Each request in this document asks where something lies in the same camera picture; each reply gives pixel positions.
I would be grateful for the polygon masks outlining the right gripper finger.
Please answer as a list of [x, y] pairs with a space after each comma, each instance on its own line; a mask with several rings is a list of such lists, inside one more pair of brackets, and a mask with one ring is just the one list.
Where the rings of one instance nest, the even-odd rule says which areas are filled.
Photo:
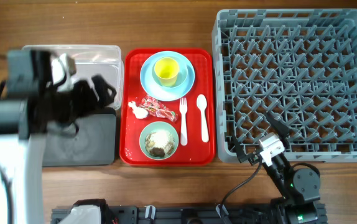
[[276, 120], [271, 112], [265, 113], [267, 121], [271, 127], [276, 131], [278, 137], [282, 141], [284, 146], [289, 146], [288, 137], [290, 135], [290, 128], [286, 126], [282, 121]]
[[234, 143], [234, 149], [235, 149], [236, 157], [237, 157], [239, 163], [245, 162], [248, 159], [247, 154], [246, 154], [243, 146], [239, 143], [236, 136], [232, 137], [232, 142]]

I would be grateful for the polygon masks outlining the white tissue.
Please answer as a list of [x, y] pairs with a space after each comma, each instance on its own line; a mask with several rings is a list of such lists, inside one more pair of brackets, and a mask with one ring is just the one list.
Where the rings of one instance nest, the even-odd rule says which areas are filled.
[[148, 111], [144, 108], [138, 107], [135, 101], [130, 101], [127, 105], [132, 109], [132, 113], [137, 119], [145, 119], [148, 117]]

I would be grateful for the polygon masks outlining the red candy wrapper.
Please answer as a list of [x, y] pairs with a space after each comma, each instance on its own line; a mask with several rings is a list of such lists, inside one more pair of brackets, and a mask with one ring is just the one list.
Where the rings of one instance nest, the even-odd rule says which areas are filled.
[[149, 112], [150, 115], [155, 116], [157, 118], [166, 118], [171, 122], [176, 122], [179, 116], [173, 110], [170, 110], [164, 104], [162, 104], [159, 100], [147, 95], [145, 96], [141, 102], [140, 107], [144, 108]]

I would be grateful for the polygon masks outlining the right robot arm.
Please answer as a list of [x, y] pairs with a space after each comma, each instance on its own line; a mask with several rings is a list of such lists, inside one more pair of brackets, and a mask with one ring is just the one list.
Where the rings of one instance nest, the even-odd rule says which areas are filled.
[[281, 194], [270, 203], [271, 218], [275, 223], [316, 223], [318, 210], [316, 201], [320, 200], [320, 171], [313, 165], [299, 162], [291, 165], [284, 155], [289, 142], [290, 128], [276, 120], [272, 113], [265, 114], [267, 121], [275, 130], [258, 140], [259, 149], [247, 154], [238, 139], [233, 136], [236, 157], [239, 162], [257, 164], [257, 169], [247, 180], [230, 190], [220, 203], [223, 211], [225, 200], [235, 190], [247, 184], [263, 168]]

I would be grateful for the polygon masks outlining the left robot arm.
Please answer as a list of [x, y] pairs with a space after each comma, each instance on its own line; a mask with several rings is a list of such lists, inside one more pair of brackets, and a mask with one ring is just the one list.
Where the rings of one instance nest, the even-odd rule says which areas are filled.
[[0, 223], [43, 223], [42, 168], [110, 164], [117, 91], [97, 73], [76, 82], [74, 59], [42, 49], [8, 52], [0, 83]]

